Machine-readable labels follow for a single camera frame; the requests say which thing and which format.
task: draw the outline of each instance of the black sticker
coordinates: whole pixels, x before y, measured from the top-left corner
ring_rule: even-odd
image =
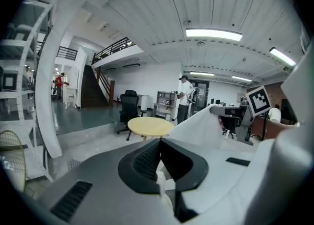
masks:
[[[263,88],[250,94],[249,98],[251,100],[251,104],[255,114],[258,114],[259,112],[262,112],[263,110],[270,107],[267,95]]]

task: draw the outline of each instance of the brick wall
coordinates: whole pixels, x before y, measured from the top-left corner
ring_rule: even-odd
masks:
[[[272,107],[275,107],[275,104],[278,104],[281,108],[281,100],[286,99],[286,96],[280,88],[281,84],[282,82],[264,86],[269,96]],[[247,89],[247,92],[250,92],[254,89],[256,88]]]

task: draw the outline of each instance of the glass door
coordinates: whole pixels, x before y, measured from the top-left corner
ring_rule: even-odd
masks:
[[[207,105],[209,81],[189,80],[195,87],[197,94],[195,97],[195,111],[198,112],[204,109]]]

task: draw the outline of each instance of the ceiling light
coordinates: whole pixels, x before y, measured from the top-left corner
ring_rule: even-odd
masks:
[[[123,68],[132,68],[132,67],[138,67],[141,66],[139,63],[135,63],[135,64],[129,64],[129,65],[124,65]]]
[[[246,79],[246,78],[240,78],[240,77],[235,77],[235,76],[233,76],[232,78],[244,80],[244,81],[247,81],[247,82],[251,82],[252,81],[252,80],[249,80],[249,79]]]
[[[279,50],[277,50],[275,47],[271,48],[269,51],[274,56],[280,58],[282,61],[286,62],[290,66],[295,66],[296,62],[293,61],[291,58],[287,57],[285,54],[281,53]]]
[[[202,75],[202,76],[214,76],[212,73],[203,73],[203,72],[190,72],[192,75]]]
[[[187,37],[217,37],[225,38],[234,41],[239,41],[242,38],[242,34],[234,33],[230,31],[216,30],[216,29],[205,29],[205,28],[187,28]]]

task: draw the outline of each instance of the balcony railing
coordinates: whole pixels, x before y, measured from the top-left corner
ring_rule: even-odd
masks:
[[[37,46],[36,46],[37,53],[40,51],[42,44],[43,44],[42,42],[37,42]],[[77,57],[77,53],[78,51],[76,50],[60,46],[57,53],[57,57],[66,58],[66,59],[75,61]]]
[[[92,64],[104,59],[105,57],[107,57],[113,53],[116,53],[116,52],[123,50],[123,49],[126,49],[128,47],[131,47],[133,45],[135,45],[135,43],[133,43],[130,39],[125,37],[125,38],[115,42],[114,44],[110,45],[109,47],[105,48],[104,50],[100,51],[99,53],[95,54],[93,57]]]

